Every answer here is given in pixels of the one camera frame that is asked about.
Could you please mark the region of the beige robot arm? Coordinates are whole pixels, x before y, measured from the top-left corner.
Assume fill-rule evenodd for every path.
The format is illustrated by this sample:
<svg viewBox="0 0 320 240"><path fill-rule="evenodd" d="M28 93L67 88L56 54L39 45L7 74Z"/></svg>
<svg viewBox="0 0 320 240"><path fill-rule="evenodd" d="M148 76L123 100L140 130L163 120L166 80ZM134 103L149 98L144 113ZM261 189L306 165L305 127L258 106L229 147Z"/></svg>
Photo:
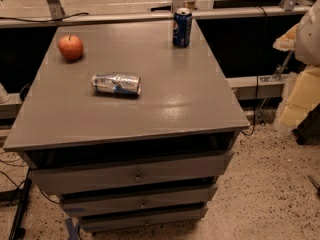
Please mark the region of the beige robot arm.
<svg viewBox="0 0 320 240"><path fill-rule="evenodd" d="M277 38L273 47L293 51L295 59L312 66L320 66L320 4L316 2L300 22Z"/></svg>

